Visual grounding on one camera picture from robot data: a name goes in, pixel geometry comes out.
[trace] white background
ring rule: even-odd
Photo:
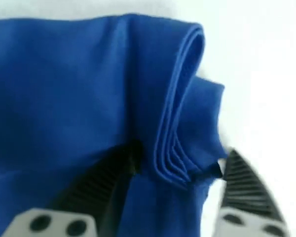
[[[275,195],[296,237],[296,0],[0,0],[0,18],[93,18],[137,12],[199,22],[199,74],[225,84],[220,133]],[[210,237],[222,181],[202,220]]]

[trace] ribbed grip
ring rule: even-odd
[[[224,180],[222,207],[229,206],[283,222],[263,183],[235,150],[227,159]]]
[[[99,236],[114,236],[107,231],[117,229],[130,179],[138,171],[139,152],[139,143],[112,149],[48,208],[91,215],[98,231],[105,233]]]

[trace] black hole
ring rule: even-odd
[[[244,225],[243,221],[237,216],[227,214],[223,218],[228,222],[231,222],[231,223],[234,223],[234,224],[237,224],[237,225]]]
[[[67,227],[67,234],[69,236],[80,236],[87,229],[87,224],[85,221],[73,221]]]
[[[48,215],[40,215],[36,217],[30,224],[30,229],[33,232],[40,232],[49,226],[51,222],[51,217]]]
[[[279,237],[284,237],[285,236],[284,232],[280,228],[278,228],[276,226],[270,226],[269,225],[269,226],[264,227],[263,230],[265,232],[267,232],[269,234],[272,234],[272,235],[275,235],[275,236],[279,236]]]

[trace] blue fabric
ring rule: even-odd
[[[0,20],[0,234],[139,139],[119,237],[198,236],[223,86],[195,76],[200,25],[141,15]]]

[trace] folded fabric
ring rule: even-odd
[[[0,20],[0,234],[139,139],[118,236],[198,236],[225,157],[223,86],[195,76],[203,49],[200,25],[165,18]]]

